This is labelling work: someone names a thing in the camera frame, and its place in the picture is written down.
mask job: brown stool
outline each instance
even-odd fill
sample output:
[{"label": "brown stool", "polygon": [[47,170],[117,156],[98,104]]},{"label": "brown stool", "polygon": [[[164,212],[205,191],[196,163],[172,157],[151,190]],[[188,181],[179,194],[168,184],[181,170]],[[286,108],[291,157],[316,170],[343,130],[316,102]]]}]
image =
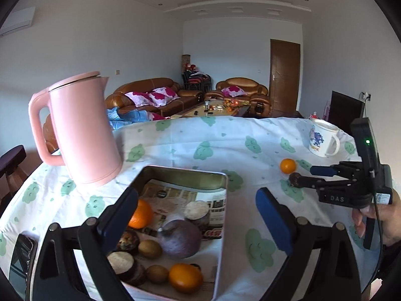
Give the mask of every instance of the brown stool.
[{"label": "brown stool", "polygon": [[3,174],[6,175],[11,196],[14,196],[28,178],[27,174],[19,167],[26,156],[23,145],[19,145],[0,157],[0,177]]}]

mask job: white tablecloth with green clouds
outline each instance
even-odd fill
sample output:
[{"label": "white tablecloth with green clouds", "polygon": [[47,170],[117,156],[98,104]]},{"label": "white tablecloth with green clouds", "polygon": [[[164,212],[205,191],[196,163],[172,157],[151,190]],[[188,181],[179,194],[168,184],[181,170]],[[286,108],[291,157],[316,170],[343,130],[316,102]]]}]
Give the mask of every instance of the white tablecloth with green clouds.
[{"label": "white tablecloth with green clouds", "polygon": [[[312,165],[359,161],[354,140],[340,131],[339,153],[321,158],[308,150],[308,119],[194,117],[128,125],[115,131],[124,164],[111,182],[96,189],[77,187],[65,167],[41,164],[17,192],[0,219],[0,267],[8,277],[19,233],[35,234],[41,246],[49,225],[81,225],[116,202],[146,165],[224,172],[229,176],[225,243],[219,301],[259,300],[285,260],[277,250],[255,205],[258,188],[267,187],[295,216],[313,224],[341,221],[350,233],[360,272],[372,273],[362,240],[354,231],[351,210],[318,202],[312,189],[292,188],[282,173],[282,159],[296,160],[297,171],[310,175]],[[76,252],[90,296],[101,300],[83,258]],[[362,284],[370,274],[362,277]]]}]

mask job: coffee table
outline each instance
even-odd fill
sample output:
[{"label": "coffee table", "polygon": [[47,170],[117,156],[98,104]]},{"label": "coffee table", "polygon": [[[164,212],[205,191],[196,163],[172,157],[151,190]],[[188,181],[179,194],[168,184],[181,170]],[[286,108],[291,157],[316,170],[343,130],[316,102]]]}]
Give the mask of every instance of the coffee table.
[{"label": "coffee table", "polygon": [[[223,105],[224,101],[221,99],[211,99],[210,100],[210,105]],[[192,107],[189,107],[188,109],[185,109],[177,114],[174,114],[171,116],[172,119],[176,119],[178,117],[203,117],[203,116],[223,116],[223,115],[231,115],[235,117],[243,117],[248,111],[249,111],[250,106],[249,105],[244,105],[240,107],[236,107],[233,111],[228,111],[228,108],[223,108],[222,111],[219,110],[209,110],[209,113],[211,112],[212,114],[208,114],[208,112],[205,112],[205,103],[198,103]]]}]

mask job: air conditioner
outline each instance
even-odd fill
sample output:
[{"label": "air conditioner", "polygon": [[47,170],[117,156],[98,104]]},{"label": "air conditioner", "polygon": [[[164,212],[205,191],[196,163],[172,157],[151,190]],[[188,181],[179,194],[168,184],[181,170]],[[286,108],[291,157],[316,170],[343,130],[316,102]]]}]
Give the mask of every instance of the air conditioner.
[{"label": "air conditioner", "polygon": [[3,26],[0,28],[0,37],[31,27],[34,13],[35,7],[10,13]]}]

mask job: purple round vegetable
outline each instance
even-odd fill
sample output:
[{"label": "purple round vegetable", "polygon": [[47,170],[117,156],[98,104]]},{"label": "purple round vegetable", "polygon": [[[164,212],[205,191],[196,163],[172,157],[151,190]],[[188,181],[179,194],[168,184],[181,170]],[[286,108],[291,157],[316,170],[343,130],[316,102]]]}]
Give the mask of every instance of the purple round vegetable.
[{"label": "purple round vegetable", "polygon": [[188,221],[176,219],[158,230],[163,251],[177,258],[193,256],[201,248],[202,234]]}]

